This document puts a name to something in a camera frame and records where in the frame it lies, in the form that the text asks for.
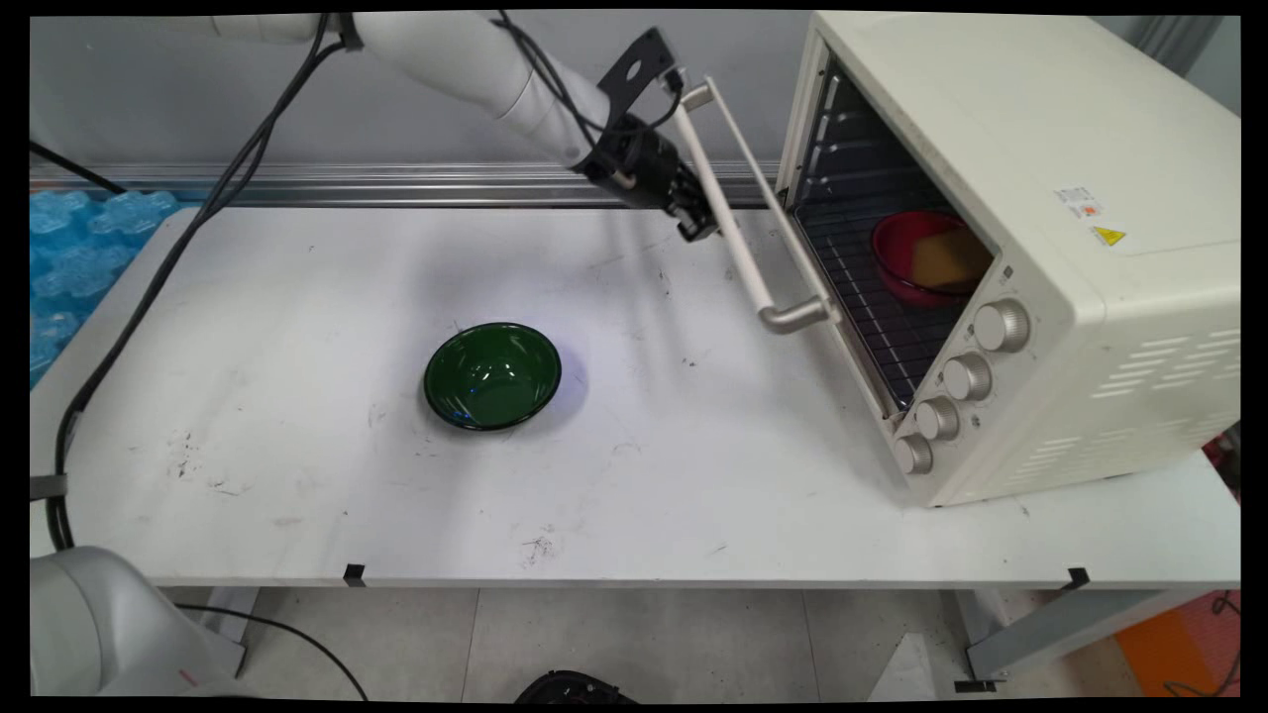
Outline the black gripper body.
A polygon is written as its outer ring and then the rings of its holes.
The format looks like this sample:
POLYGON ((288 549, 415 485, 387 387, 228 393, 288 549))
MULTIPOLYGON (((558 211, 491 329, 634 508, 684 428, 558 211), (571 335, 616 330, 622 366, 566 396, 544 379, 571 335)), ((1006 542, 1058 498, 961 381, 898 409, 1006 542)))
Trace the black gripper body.
POLYGON ((678 216, 678 148, 638 117, 621 117, 598 134, 577 171, 625 206, 678 216))

